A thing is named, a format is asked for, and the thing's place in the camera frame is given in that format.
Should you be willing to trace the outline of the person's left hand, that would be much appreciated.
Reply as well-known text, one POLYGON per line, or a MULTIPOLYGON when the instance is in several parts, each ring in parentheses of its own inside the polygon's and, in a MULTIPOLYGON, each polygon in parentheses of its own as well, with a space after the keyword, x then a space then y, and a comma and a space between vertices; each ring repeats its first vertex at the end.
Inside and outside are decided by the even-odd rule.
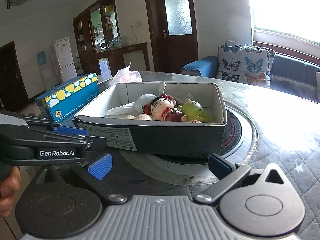
POLYGON ((17 166, 14 166, 10 176, 1 182, 0 216, 10 215, 16 194, 21 185, 21 173, 17 166))

